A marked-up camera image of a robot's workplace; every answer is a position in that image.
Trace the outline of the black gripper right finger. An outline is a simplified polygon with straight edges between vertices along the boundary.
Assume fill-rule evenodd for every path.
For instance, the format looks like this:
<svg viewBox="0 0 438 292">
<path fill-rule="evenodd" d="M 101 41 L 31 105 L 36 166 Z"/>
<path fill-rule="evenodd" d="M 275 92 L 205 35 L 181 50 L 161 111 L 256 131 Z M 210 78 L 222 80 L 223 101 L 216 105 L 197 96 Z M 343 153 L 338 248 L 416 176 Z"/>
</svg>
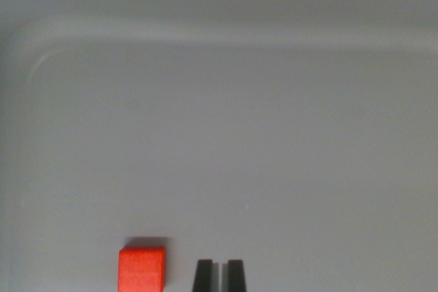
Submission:
<svg viewBox="0 0 438 292">
<path fill-rule="evenodd" d="M 222 265 L 221 291 L 247 292 L 243 260 L 233 259 Z"/>
</svg>

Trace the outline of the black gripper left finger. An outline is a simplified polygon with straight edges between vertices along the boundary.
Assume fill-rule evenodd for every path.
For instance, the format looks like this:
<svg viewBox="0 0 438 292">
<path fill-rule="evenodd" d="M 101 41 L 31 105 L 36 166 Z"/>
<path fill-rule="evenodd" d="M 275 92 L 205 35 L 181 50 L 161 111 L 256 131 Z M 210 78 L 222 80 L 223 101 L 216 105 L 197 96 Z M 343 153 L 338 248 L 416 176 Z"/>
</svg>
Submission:
<svg viewBox="0 0 438 292">
<path fill-rule="evenodd" d="M 219 268 L 212 259 L 198 260 L 192 292 L 219 292 Z"/>
</svg>

